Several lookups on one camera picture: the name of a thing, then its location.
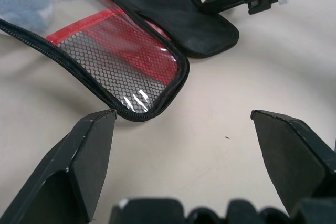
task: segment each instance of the pouch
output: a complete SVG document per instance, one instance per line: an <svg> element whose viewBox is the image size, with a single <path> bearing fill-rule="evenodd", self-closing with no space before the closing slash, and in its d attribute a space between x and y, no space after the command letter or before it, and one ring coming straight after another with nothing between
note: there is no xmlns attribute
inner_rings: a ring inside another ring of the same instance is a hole
<svg viewBox="0 0 336 224"><path fill-rule="evenodd" d="M2 1L1 31L60 64L131 121L150 120L174 100L189 73L186 52L206 57L238 39L224 18L198 12L200 0Z"/></svg>

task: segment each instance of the white table surface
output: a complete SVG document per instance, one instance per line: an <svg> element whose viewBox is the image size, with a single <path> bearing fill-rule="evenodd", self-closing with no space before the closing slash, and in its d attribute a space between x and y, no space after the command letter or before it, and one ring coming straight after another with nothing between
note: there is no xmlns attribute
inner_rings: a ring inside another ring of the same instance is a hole
<svg viewBox="0 0 336 224"><path fill-rule="evenodd" d="M290 0L253 16L245 5L225 12L240 31L234 48L190 59L186 85L158 118L118 118L93 223L107 223L113 204L132 197L179 198L186 211L206 205L221 215L235 198L283 209L250 113L300 118L334 147L335 3ZM1 36L0 214L46 152L80 118L106 108L62 67Z"/></svg>

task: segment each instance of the mesh panel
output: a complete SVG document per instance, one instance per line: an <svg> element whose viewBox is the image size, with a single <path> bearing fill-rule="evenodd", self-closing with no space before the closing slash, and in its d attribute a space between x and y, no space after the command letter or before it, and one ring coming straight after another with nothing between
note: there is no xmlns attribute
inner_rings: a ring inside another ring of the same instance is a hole
<svg viewBox="0 0 336 224"><path fill-rule="evenodd" d="M177 74L170 52L118 7L80 20L47 39L136 113L153 108Z"/></svg>

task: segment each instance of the black fabric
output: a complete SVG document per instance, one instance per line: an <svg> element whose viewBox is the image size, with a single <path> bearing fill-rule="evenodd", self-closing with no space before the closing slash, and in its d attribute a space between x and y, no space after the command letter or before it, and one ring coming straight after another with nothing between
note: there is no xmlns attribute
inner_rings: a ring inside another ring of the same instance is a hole
<svg viewBox="0 0 336 224"><path fill-rule="evenodd" d="M182 51L194 57L218 54L236 45L239 39L237 28L221 15L199 11L201 0L113 1L127 13L157 24Z"/></svg>

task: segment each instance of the black zipper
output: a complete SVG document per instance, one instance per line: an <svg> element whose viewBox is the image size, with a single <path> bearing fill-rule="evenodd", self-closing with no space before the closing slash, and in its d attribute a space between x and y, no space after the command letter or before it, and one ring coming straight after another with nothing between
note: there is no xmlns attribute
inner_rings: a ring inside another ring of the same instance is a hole
<svg viewBox="0 0 336 224"><path fill-rule="evenodd" d="M70 72L76 79L78 79L86 88L88 88L107 106L109 106L112 109L116 109L121 117L130 121L144 122L160 115L171 104L171 102L177 96L179 91L182 89L189 74L190 66L188 60L186 60L185 64L183 64L184 69L182 70L184 77L179 83L178 87L176 87L176 89L174 90L173 95L166 99L167 103L165 103L157 111L153 111L150 113L135 113L131 112L127 107L122 105L111 93L105 91L105 88L102 87L89 73L86 72L85 69L82 68L82 66L79 63L73 60L66 52L64 52L54 44L50 43L43 37L38 36L37 34L34 34L30 31L27 31L21 27L13 25L2 19L0 19L0 30L11 35L15 39L25 43L26 45L32 47L33 49L41 52L43 55L47 56L48 58L58 63L68 72ZM62 59L56 57L55 54L61 55Z"/></svg>

